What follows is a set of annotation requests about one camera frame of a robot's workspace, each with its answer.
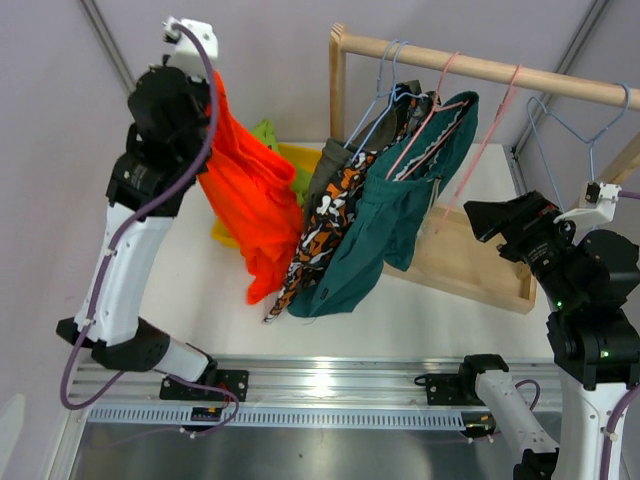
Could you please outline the lime green shorts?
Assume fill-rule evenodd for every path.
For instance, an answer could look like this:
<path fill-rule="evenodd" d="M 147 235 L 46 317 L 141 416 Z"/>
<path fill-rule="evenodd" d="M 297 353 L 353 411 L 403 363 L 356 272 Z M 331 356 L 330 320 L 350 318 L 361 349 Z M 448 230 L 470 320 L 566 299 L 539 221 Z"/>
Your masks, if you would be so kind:
<path fill-rule="evenodd" d="M 253 127 L 250 132 L 255 138 L 265 144 L 270 150 L 273 150 L 274 152 L 283 156 L 289 163 L 291 163 L 295 167 L 296 176 L 291 185 L 291 189 L 296 195 L 297 204 L 302 207 L 309 193 L 311 173 L 302 168 L 296 161 L 294 161 L 290 156 L 288 156 L 281 150 L 281 144 L 276 140 L 275 127 L 270 120 L 262 120 L 258 125 Z"/>

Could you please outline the orange shorts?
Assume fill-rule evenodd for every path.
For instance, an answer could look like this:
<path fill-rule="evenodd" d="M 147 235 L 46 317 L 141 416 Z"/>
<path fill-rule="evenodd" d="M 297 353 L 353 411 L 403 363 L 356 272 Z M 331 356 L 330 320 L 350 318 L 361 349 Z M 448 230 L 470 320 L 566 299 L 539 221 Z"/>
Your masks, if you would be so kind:
<path fill-rule="evenodd" d="M 218 114 L 212 156 L 199 183 L 253 277 L 247 302 L 278 291 L 302 233 L 303 215 L 292 189 L 295 167 L 254 137 L 230 110 L 221 76 L 214 74 Z"/>

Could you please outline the teal shorts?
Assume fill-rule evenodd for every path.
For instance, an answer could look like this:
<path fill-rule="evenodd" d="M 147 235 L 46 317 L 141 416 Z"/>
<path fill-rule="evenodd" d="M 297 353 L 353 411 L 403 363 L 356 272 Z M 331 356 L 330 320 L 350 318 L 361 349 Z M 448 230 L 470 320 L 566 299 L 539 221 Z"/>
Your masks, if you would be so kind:
<path fill-rule="evenodd" d="M 418 136 L 389 180 L 385 176 L 409 137 L 382 153 L 367 172 L 355 220 L 320 282 L 287 307 L 299 318 L 349 313 L 378 282 L 385 265 L 409 268 L 419 228 L 434 201 L 461 166 L 476 134 L 479 96 L 452 97 Z"/>

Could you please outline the pink wire hanger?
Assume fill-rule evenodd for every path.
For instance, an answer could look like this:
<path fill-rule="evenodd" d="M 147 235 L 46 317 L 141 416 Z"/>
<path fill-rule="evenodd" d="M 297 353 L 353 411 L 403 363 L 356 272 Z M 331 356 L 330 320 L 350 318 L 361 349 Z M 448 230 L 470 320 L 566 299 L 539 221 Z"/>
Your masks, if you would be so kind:
<path fill-rule="evenodd" d="M 457 189 L 455 190 L 453 197 L 450 201 L 450 203 L 448 204 L 448 206 L 446 207 L 446 210 L 444 212 L 444 214 L 442 215 L 442 220 L 446 220 L 451 212 L 451 210 L 456 206 L 459 197 L 461 196 L 461 194 L 463 193 L 468 181 L 470 180 L 472 174 L 474 173 L 474 170 L 476 169 L 487 145 L 490 143 L 490 141 L 492 140 L 495 131 L 498 129 L 498 127 L 500 126 L 503 117 L 505 116 L 506 112 L 509 110 L 515 95 L 517 93 L 518 88 L 515 86 L 516 80 L 520 74 L 521 69 L 523 68 L 522 64 L 519 64 L 515 70 L 514 73 L 511 77 L 510 83 L 508 85 L 507 90 L 505 91 L 505 94 L 502 98 L 502 101 L 500 102 L 499 106 L 496 109 L 495 115 L 494 115 L 494 119 L 489 127 L 489 129 L 487 130 L 485 136 L 483 137 L 482 141 L 480 142 L 478 148 L 476 149 L 474 156 L 471 160 L 471 163 L 469 164 L 468 168 L 466 169 L 462 180 L 460 182 L 460 184 L 458 185 Z"/>
<path fill-rule="evenodd" d="M 402 150 L 402 152 L 400 153 L 400 155 L 397 157 L 395 163 L 391 166 L 391 168 L 389 169 L 389 171 L 387 172 L 385 179 L 389 180 L 390 177 L 392 176 L 392 174 L 394 173 L 395 169 L 401 164 L 402 160 L 404 159 L 404 157 L 406 156 L 406 154 L 409 152 L 409 150 L 411 149 L 411 147 L 413 146 L 413 144 L 415 143 L 415 141 L 417 140 L 418 136 L 422 133 L 422 131 L 426 128 L 426 126 L 428 125 L 428 123 L 430 122 L 431 118 L 439 112 L 444 112 L 444 111 L 448 111 L 451 109 L 455 109 L 459 106 L 465 106 L 467 104 L 466 101 L 462 101 L 462 102 L 456 102 L 452 105 L 449 106 L 438 106 L 438 101 L 440 99 L 440 91 L 442 88 L 442 84 L 444 82 L 444 79 L 449 71 L 449 68 L 451 67 L 452 63 L 454 62 L 454 60 L 461 54 L 460 51 L 456 51 L 455 53 L 453 53 L 451 55 L 451 57 L 447 60 L 447 62 L 444 65 L 444 68 L 442 70 L 442 73 L 440 75 L 440 79 L 439 79 L 439 83 L 437 86 L 437 89 L 435 91 L 435 95 L 433 97 L 432 100 L 432 106 L 431 106 L 431 110 L 429 111 L 429 113 L 427 114 L 424 122 L 420 125 L 420 127 L 414 132 L 414 134 L 412 135 L 412 137 L 410 138 L 409 143 L 405 146 L 405 148 Z"/>

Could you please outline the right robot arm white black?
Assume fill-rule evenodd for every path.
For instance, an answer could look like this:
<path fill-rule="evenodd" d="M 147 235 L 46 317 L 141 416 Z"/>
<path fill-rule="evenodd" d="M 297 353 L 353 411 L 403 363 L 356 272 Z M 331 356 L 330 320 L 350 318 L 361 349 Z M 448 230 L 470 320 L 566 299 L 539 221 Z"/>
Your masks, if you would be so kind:
<path fill-rule="evenodd" d="M 639 334 L 622 309 L 639 284 L 638 246 L 606 229 L 576 242 L 577 214 L 537 191 L 468 201 L 464 210 L 475 238 L 502 236 L 500 257 L 526 264 L 552 305 L 546 326 L 561 383 L 561 440 L 541 427 L 498 355 L 467 356 L 458 395 L 493 415 L 513 478 L 619 478 L 624 416 L 639 394 Z"/>

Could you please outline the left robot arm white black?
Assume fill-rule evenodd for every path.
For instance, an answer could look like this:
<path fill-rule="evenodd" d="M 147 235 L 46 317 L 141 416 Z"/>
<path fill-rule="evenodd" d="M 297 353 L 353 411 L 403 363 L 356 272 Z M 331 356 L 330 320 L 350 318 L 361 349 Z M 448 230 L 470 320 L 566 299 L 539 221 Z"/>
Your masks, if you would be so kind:
<path fill-rule="evenodd" d="M 106 230 L 80 311 L 59 321 L 57 335 L 91 351 L 103 367 L 182 378 L 197 400 L 216 390 L 210 357 L 139 315 L 159 247 L 188 189 L 206 168 L 213 143 L 214 78 L 176 67 L 150 68 L 127 105 L 133 122 L 107 186 Z"/>

